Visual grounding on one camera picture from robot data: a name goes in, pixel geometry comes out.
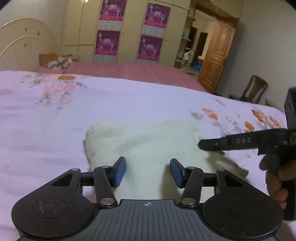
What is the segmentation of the right hand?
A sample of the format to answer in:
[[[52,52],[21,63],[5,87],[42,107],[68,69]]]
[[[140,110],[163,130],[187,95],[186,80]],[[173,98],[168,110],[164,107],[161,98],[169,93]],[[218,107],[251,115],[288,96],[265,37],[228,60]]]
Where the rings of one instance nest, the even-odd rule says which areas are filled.
[[[265,183],[269,196],[275,200],[282,209],[287,206],[288,190],[282,188],[282,181],[278,174],[271,172],[270,164],[277,159],[274,155],[265,155],[260,161],[259,168],[265,171]]]

